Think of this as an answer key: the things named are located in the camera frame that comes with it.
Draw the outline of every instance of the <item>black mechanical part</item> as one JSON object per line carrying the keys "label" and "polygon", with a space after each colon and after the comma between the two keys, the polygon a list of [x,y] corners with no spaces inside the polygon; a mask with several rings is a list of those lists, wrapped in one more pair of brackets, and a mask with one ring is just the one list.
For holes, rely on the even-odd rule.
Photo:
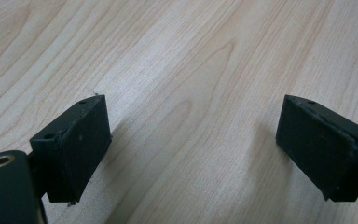
{"label": "black mechanical part", "polygon": [[334,202],[358,197],[358,125],[313,101],[286,95],[277,144]]}
{"label": "black mechanical part", "polygon": [[0,153],[0,223],[47,223],[41,197],[79,202],[112,141],[103,95],[82,100],[31,140]]}

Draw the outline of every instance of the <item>wooden table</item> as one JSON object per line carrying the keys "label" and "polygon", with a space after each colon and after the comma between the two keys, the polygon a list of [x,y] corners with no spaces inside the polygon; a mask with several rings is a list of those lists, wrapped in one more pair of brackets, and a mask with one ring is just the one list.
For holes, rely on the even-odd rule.
{"label": "wooden table", "polygon": [[358,223],[275,144],[285,94],[358,123],[358,1],[0,0],[0,151],[94,94],[113,143],[50,223]]}

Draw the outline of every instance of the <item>wood grain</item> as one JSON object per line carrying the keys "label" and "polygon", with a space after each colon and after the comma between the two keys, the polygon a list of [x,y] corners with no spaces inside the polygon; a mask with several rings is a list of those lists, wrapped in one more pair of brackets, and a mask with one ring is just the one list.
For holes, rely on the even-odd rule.
{"label": "wood grain", "polygon": [[50,223],[358,223],[276,146],[287,93],[358,123],[358,1],[0,1],[0,151],[107,99],[114,141]]}

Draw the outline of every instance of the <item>wooden surface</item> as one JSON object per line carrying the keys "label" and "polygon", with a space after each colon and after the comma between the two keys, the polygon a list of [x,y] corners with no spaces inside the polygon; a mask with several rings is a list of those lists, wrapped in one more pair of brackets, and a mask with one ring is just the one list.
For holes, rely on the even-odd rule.
{"label": "wooden surface", "polygon": [[286,93],[358,123],[358,1],[0,0],[0,151],[107,99],[114,141],[50,223],[358,223],[276,146]]}

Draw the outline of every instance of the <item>tabletop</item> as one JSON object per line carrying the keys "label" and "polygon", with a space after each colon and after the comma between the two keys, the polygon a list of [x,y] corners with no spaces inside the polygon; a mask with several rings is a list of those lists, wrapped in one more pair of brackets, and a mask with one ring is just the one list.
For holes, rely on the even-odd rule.
{"label": "tabletop", "polygon": [[358,123],[358,1],[0,0],[0,151],[96,94],[112,144],[49,223],[358,223],[275,143],[285,94]]}

